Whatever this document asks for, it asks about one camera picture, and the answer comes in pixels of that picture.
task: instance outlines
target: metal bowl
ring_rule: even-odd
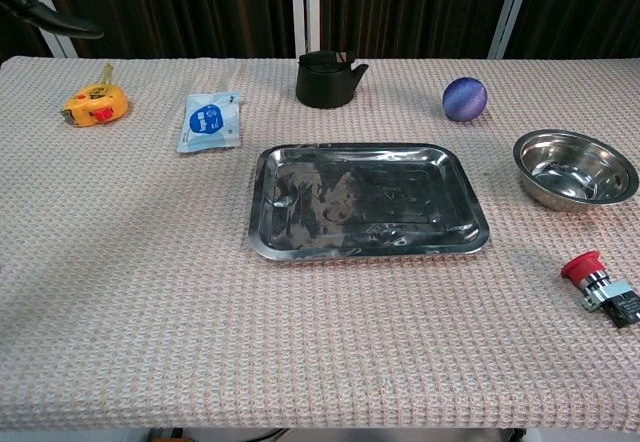
[[[553,210],[585,212],[619,204],[638,190],[638,173],[620,152],[575,132],[525,134],[513,157],[527,192]]]

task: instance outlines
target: tape measure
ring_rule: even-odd
[[[82,88],[64,104],[62,115],[76,127],[106,124],[127,113],[129,102],[124,91],[109,83],[113,66],[107,64],[99,84]]]

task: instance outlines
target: dark curtain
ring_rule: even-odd
[[[294,57],[291,0],[53,0],[101,24],[82,57]]]
[[[359,57],[487,56],[504,0],[321,0],[321,47]]]
[[[640,57],[640,0],[523,0],[506,57]]]
[[[0,63],[14,55],[50,57],[38,29],[0,8]]]

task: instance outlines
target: purple ball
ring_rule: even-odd
[[[447,117],[456,122],[475,119],[487,106],[487,89],[478,79],[456,79],[445,89],[442,106]]]

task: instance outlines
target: wet wipes packet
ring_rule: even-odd
[[[197,152],[240,145],[241,92],[187,96],[178,152]]]

